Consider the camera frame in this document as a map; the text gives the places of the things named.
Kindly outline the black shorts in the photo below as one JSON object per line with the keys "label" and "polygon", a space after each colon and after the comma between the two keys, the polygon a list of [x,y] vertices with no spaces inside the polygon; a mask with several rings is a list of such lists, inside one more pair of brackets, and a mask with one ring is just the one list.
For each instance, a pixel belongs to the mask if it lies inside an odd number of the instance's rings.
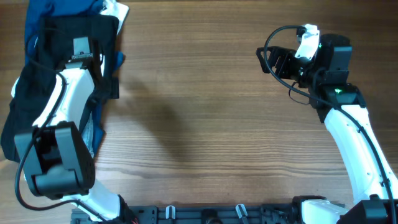
{"label": "black shorts", "polygon": [[[90,37],[104,53],[104,77],[111,78],[123,62],[116,53],[119,21],[114,16],[43,17],[39,22],[38,40],[31,40],[28,54],[36,62],[56,69],[73,53],[73,39]],[[21,71],[16,93],[9,104],[9,114],[1,134],[1,147],[6,159],[19,162],[14,136],[32,126],[43,112],[55,87],[56,74],[35,66],[31,61]]]}

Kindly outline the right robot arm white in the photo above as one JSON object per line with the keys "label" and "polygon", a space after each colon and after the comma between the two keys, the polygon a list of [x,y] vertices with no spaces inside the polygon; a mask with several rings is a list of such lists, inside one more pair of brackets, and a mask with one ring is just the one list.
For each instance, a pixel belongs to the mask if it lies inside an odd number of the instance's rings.
{"label": "right robot arm white", "polygon": [[342,208],[325,198],[295,201],[297,223],[397,223],[397,177],[373,133],[359,88],[348,83],[352,46],[337,34],[299,34],[297,50],[270,46],[256,50],[264,73],[288,89],[305,94],[333,137],[353,191],[354,207]]}

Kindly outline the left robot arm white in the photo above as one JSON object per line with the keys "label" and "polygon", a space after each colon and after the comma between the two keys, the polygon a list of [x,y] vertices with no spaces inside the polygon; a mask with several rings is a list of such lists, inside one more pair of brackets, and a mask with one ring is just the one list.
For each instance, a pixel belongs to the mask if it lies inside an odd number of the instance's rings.
{"label": "left robot arm white", "polygon": [[31,130],[15,135],[20,163],[17,201],[34,211],[71,203],[93,223],[138,223],[122,196],[96,180],[94,160],[79,130],[86,103],[102,84],[104,55],[89,37],[73,39],[73,53],[56,69],[53,92]]}

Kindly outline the white garment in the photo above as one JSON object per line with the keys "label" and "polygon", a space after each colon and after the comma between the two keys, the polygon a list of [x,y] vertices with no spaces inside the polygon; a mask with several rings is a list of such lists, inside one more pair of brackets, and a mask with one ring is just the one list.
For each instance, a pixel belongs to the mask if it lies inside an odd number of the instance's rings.
{"label": "white garment", "polygon": [[119,34],[129,13],[129,7],[117,2],[117,0],[104,0],[103,8],[99,13],[105,16],[114,16],[118,19],[119,24],[117,34]]}

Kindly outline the blue garment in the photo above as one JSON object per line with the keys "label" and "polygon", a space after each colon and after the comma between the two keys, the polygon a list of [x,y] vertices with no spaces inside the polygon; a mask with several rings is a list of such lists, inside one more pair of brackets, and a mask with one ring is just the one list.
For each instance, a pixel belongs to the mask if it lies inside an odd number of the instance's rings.
{"label": "blue garment", "polygon": [[[57,17],[57,16],[75,16],[75,15],[96,15],[100,14],[103,8],[103,1],[96,0],[48,0],[48,1],[31,1],[27,10],[25,22],[25,44],[27,52],[32,55],[36,45],[36,40],[30,40],[29,37],[37,37],[39,29],[39,21],[41,17]],[[93,149],[97,154],[100,144],[104,137],[104,131],[100,127],[103,105],[98,105],[92,114],[93,118]]]}

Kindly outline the light denim shorts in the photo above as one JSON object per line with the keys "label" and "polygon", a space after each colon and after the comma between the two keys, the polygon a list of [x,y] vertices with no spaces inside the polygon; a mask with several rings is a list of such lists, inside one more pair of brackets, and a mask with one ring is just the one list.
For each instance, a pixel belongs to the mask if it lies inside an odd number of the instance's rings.
{"label": "light denim shorts", "polygon": [[88,121],[83,129],[83,132],[81,134],[84,143],[86,144],[87,150],[89,151],[90,155],[92,157],[95,156],[94,149],[93,149],[93,118],[92,114],[90,114],[90,117],[88,118]]}

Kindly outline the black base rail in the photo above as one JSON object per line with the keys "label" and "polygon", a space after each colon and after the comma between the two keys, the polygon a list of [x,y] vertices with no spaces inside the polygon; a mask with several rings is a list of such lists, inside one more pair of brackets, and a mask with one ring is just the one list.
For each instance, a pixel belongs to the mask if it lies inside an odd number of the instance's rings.
{"label": "black base rail", "polygon": [[301,223],[298,209],[291,203],[226,207],[135,206],[130,209],[137,218],[136,223],[142,224]]}

